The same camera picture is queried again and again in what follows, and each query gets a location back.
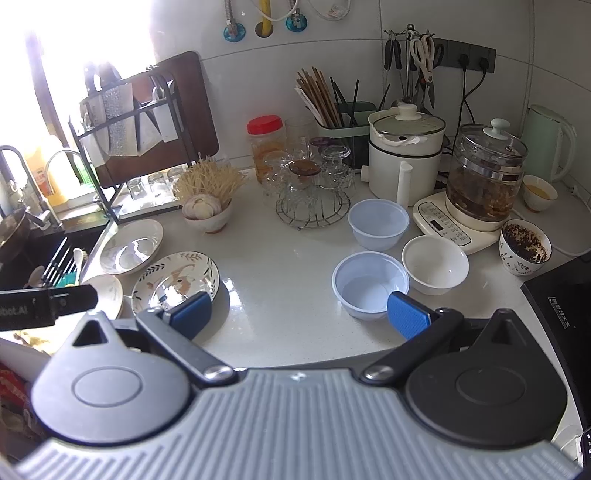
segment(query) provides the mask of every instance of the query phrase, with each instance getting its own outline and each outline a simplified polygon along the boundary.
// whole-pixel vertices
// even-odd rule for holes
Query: white countertop
[[[298,231],[282,223],[273,208],[263,205],[261,188],[252,179],[253,173],[249,175],[250,181],[235,197],[230,222],[216,235],[196,233],[180,211],[154,217],[165,232],[158,258],[182,250],[202,252],[214,259],[226,287],[220,287],[212,319],[194,341],[234,367],[328,361],[400,345],[403,338],[387,319],[356,320],[333,295],[331,275],[335,266],[351,253],[363,250],[355,242],[347,220],[326,228]],[[591,218],[562,185],[558,189],[561,198],[548,212],[528,213],[521,200],[516,208],[562,248],[584,250],[589,246],[584,240],[591,238]],[[367,184],[358,184],[355,201],[372,196]],[[108,226],[104,240],[89,258],[83,280],[102,274],[99,255],[115,231],[116,225]],[[411,221],[403,239],[387,253],[400,260],[406,242],[420,234]],[[555,252],[538,274],[567,260]],[[432,309],[452,307],[466,317],[489,317],[501,307],[515,310],[566,383],[544,329],[520,290],[524,279],[504,269],[497,244],[471,255],[469,261],[468,278],[450,293],[429,297],[411,289],[409,295]],[[120,277],[126,295],[130,295],[138,277],[139,273]],[[128,305],[126,313],[131,314]],[[560,435],[568,426],[572,427]],[[581,433],[581,427],[569,391],[569,404],[558,433],[568,441],[577,431]]]

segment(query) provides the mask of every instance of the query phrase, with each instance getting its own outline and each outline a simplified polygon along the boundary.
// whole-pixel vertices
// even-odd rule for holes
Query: white tile wall
[[[301,68],[321,68],[334,77],[346,98],[353,97],[359,79],[358,98],[378,103],[381,59],[381,40],[327,40],[205,60],[207,97],[221,151],[229,158],[248,155],[245,125],[254,117],[274,113],[285,119],[306,113],[294,90]]]
[[[335,77],[348,98],[359,78],[359,99],[378,104],[386,85],[382,29],[400,30],[409,22],[441,38],[497,49],[496,72],[470,98],[470,105],[478,122],[500,116],[519,130],[531,55],[532,0],[352,0],[350,14],[339,22],[317,18],[308,1],[301,0],[301,11],[309,21],[306,30],[294,34],[284,22],[276,22],[270,37],[259,38],[254,27],[260,17],[251,0],[232,0],[235,18],[247,31],[235,44],[222,37],[226,24],[222,0],[152,3],[150,31],[156,58],[186,50],[199,53],[221,153],[236,164],[248,161],[245,124],[249,119],[268,113],[284,118],[302,113],[302,103],[293,91],[296,71],[302,67],[316,66]],[[335,1],[345,2],[311,1],[321,11]],[[273,16],[287,12],[287,5],[287,0],[272,0]],[[479,75],[469,72],[468,85],[475,85]],[[448,122],[447,131],[453,134],[462,72],[439,68],[435,78],[435,113]],[[400,89],[390,72],[388,81],[393,80],[387,105]]]
[[[528,61],[529,0],[382,0],[382,24],[403,30],[413,23],[438,38],[495,48],[498,55]]]
[[[535,60],[529,104],[544,105],[577,129],[577,156],[570,175],[591,192],[591,3],[535,0]]]

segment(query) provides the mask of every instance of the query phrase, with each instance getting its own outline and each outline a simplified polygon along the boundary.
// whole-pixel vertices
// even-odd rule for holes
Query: electric kettle
[[[562,151],[565,135],[569,139],[569,152],[564,163]],[[576,137],[576,130],[564,117],[546,107],[532,105],[521,136],[521,141],[529,151],[525,173],[549,182],[562,179],[573,166]]]

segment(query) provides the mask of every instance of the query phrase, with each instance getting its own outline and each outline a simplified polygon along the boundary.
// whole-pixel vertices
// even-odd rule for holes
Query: wooden cutting board
[[[180,139],[161,141],[139,157],[111,157],[96,168],[99,183],[103,188],[113,187],[135,177],[141,177],[174,167],[188,161],[196,161],[199,155],[215,155],[219,143],[212,113],[207,100],[199,55],[186,51],[156,64],[154,71],[166,80],[173,80],[179,95],[178,107],[184,125],[183,137],[188,155]],[[147,74],[132,78],[134,97],[140,102],[152,99],[152,82]]]

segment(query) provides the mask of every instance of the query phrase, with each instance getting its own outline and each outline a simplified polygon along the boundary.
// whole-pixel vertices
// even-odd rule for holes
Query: white ceramic bowl
[[[156,220],[127,223],[106,243],[100,253],[100,267],[109,275],[136,273],[154,258],[163,237],[164,229]]]
[[[470,264],[464,250],[440,236],[413,238],[402,250],[402,264],[411,285],[425,295],[443,295],[468,276]]]
[[[523,177],[523,199],[527,207],[535,213],[549,209],[558,199],[556,189],[544,179],[526,175]],[[547,198],[540,196],[535,190],[542,190]]]
[[[542,247],[544,247],[546,251],[545,260],[533,263],[519,256],[509,246],[506,240],[505,231],[509,225],[521,225],[533,232],[538,237],[540,243],[542,244]],[[501,229],[501,238],[499,239],[499,255],[501,256],[503,267],[505,267],[516,277],[525,277],[538,271],[550,259],[550,257],[552,256],[552,244],[550,243],[550,239],[548,239],[546,234],[540,228],[536,227],[533,223],[519,219],[509,220],[507,223],[503,225],[503,228]]]
[[[222,213],[214,215],[211,218],[206,218],[205,220],[191,220],[185,216],[183,218],[195,230],[205,233],[218,233],[226,226],[231,215],[232,202],[230,202],[225,210],[222,210]]]

